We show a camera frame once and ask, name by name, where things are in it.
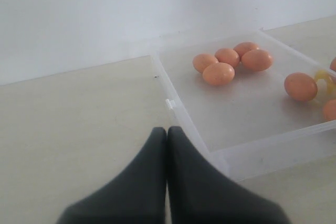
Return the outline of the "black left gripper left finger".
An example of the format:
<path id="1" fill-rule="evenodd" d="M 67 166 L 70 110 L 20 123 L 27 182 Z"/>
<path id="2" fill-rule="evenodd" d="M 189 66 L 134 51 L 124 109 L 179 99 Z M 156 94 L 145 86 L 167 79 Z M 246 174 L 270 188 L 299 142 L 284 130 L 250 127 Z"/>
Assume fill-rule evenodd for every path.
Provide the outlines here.
<path id="1" fill-rule="evenodd" d="M 65 209 L 58 223 L 164 223 L 166 131 L 152 129 L 132 162 L 112 181 Z"/>

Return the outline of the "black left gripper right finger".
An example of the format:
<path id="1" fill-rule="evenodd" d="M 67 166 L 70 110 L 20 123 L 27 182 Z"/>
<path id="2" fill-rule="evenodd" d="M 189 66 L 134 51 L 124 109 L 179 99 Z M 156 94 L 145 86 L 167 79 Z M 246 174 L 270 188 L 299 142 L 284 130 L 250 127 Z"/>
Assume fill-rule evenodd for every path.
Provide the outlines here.
<path id="1" fill-rule="evenodd" d="M 221 174 L 179 126 L 167 133 L 167 183 L 173 223 L 286 223 L 278 204 Z"/>

